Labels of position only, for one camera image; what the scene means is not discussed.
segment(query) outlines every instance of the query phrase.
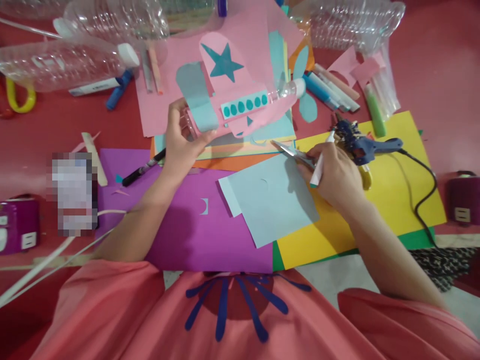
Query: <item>plastic bottle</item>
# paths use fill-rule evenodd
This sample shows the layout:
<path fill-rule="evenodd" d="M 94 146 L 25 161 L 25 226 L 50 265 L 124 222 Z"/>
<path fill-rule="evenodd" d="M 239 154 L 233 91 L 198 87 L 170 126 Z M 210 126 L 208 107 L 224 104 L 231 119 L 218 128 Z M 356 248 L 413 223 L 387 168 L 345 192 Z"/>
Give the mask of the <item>plastic bottle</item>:
<path fill-rule="evenodd" d="M 214 10 L 220 18 L 227 16 L 227 0 L 163 0 L 161 5 L 172 34 L 201 27 Z"/>
<path fill-rule="evenodd" d="M 237 108 L 240 108 L 242 106 L 245 110 L 253 108 L 253 110 L 260 109 L 263 106 L 266 106 L 267 104 L 274 103 L 275 101 L 281 99 L 281 98 L 286 98 L 290 95 L 296 96 L 297 99 L 301 98 L 306 91 L 306 84 L 305 80 L 302 78 L 294 79 L 289 82 L 280 82 L 279 84 L 275 86 L 268 86 L 267 88 L 272 88 L 275 89 L 274 91 L 268 91 L 266 96 L 256 96 L 255 94 L 252 95 L 252 97 L 248 96 L 243 96 L 243 101 L 239 101 L 239 103 L 236 105 Z M 228 111 L 228 115 L 225 110 L 222 109 L 223 116 L 228 118 L 230 116 L 230 111 Z M 190 130 L 191 136 L 196 139 L 198 136 L 200 136 L 201 132 L 199 131 L 197 125 L 195 124 L 195 119 L 189 116 L 189 113 L 185 109 L 182 111 L 180 114 L 180 124 L 182 127 L 187 126 L 188 129 Z M 217 132 L 216 132 L 216 137 L 223 136 L 225 134 L 228 134 L 230 130 L 221 125 L 218 127 Z"/>
<path fill-rule="evenodd" d="M 87 34 L 115 45 L 170 34 L 161 0 L 73 0 L 53 27 L 63 38 Z"/>
<path fill-rule="evenodd" d="M 18 19 L 50 20 L 62 16 L 70 0 L 0 0 L 0 13 Z"/>
<path fill-rule="evenodd" d="M 131 45 L 85 36 L 0 48 L 0 72 L 41 93 L 120 77 L 139 63 Z"/>
<path fill-rule="evenodd" d="M 296 21 L 310 21 L 312 45 L 345 50 L 352 45 L 378 50 L 398 27 L 405 13 L 403 2 L 389 0 L 305 0 L 289 15 Z"/>

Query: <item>hand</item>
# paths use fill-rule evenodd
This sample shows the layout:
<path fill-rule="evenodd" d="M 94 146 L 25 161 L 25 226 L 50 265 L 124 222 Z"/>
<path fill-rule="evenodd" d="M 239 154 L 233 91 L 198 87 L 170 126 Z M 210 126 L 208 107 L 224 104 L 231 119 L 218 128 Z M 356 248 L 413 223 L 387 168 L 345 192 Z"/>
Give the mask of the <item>hand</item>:
<path fill-rule="evenodd" d="M 162 174 L 168 175 L 178 183 L 187 176 L 197 157 L 215 138 L 217 132 L 216 130 L 204 132 L 195 141 L 188 141 L 186 139 L 188 131 L 182 129 L 180 125 L 180 111 L 186 107 L 187 102 L 184 98 L 170 104 L 165 135 L 166 155 Z"/>
<path fill-rule="evenodd" d="M 315 161 L 323 154 L 323 175 L 317 188 L 318 193 L 343 217 L 367 201 L 360 172 L 342 149 L 332 142 L 325 142 L 315 145 L 306 154 Z M 309 183 L 312 170 L 303 164 L 298 164 L 298 170 Z"/>

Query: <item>person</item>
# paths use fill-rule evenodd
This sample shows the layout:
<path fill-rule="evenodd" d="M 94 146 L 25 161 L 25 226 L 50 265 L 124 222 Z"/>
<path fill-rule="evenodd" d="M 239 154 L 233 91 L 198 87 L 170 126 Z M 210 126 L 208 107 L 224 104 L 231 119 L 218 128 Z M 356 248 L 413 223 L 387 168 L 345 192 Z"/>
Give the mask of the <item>person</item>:
<path fill-rule="evenodd" d="M 184 272 L 165 291 L 162 272 L 143 260 L 176 190 L 215 136 L 187 141 L 185 106 L 184 99 L 170 105 L 158 179 L 63 285 L 32 359 L 480 359 L 477 338 L 449 313 L 332 143 L 308 152 L 324 156 L 318 191 L 349 224 L 380 293 L 342 291 L 338 311 L 294 269 Z"/>

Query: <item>black marker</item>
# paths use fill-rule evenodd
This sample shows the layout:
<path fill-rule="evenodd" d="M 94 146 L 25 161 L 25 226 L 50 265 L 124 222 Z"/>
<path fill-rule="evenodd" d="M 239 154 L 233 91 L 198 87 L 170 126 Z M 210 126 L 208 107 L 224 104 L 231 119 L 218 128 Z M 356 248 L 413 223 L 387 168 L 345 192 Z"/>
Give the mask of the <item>black marker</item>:
<path fill-rule="evenodd" d="M 141 177 L 143 174 L 145 174 L 154 165 L 157 165 L 158 162 L 165 157 L 166 153 L 167 153 L 167 149 L 164 148 L 157 155 L 155 155 L 149 162 L 147 162 L 145 164 L 145 166 L 139 167 L 137 170 L 135 170 L 130 175 L 128 175 L 126 178 L 124 178 L 121 181 L 121 185 L 125 188 L 128 188 L 130 185 L 132 185 L 134 183 L 135 180 L 137 180 L 139 177 Z"/>

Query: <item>blue glue gun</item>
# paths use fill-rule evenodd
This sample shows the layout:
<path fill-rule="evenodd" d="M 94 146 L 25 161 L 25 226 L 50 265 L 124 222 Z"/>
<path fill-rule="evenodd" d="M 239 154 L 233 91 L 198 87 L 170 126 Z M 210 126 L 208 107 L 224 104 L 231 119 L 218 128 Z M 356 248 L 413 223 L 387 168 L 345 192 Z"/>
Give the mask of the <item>blue glue gun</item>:
<path fill-rule="evenodd" d="M 404 142 L 399 138 L 392 138 L 387 141 L 375 141 L 359 130 L 356 122 L 352 123 L 336 114 L 337 123 L 335 134 L 341 138 L 344 149 L 353 157 L 357 166 L 362 166 L 375 160 L 375 154 L 389 154 L 399 151 Z"/>

